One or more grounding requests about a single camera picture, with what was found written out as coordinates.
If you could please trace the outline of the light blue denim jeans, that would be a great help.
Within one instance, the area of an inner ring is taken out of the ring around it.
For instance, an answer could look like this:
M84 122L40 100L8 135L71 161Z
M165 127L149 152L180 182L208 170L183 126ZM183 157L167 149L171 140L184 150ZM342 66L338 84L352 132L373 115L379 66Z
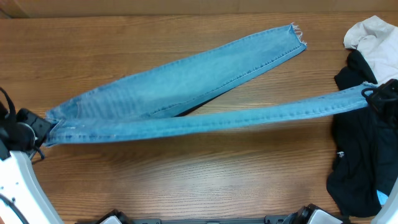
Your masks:
M186 116L185 112L266 73L306 49L292 24L124 77L48 110L45 141L132 141L318 118L364 108L366 84L284 105Z

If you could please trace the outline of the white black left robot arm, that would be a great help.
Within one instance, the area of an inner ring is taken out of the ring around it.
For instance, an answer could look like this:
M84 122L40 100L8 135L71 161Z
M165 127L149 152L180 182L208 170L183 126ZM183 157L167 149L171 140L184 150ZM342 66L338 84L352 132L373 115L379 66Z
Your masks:
M53 124L22 108L16 111L4 89L8 107L1 105L1 222L62 223L42 190L32 167Z

